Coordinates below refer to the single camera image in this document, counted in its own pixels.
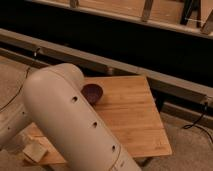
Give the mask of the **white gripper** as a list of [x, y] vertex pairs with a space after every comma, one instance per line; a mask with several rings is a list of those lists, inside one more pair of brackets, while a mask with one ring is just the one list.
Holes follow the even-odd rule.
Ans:
[[2, 137], [2, 149], [10, 154], [18, 154], [31, 142], [31, 139], [24, 133], [15, 136], [6, 135]]

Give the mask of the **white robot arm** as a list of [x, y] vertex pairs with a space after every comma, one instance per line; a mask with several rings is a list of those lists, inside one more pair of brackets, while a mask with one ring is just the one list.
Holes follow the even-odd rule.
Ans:
[[34, 123], [71, 171], [142, 171], [81, 94], [83, 86], [82, 71], [69, 63], [28, 76], [21, 108], [0, 121], [0, 149]]

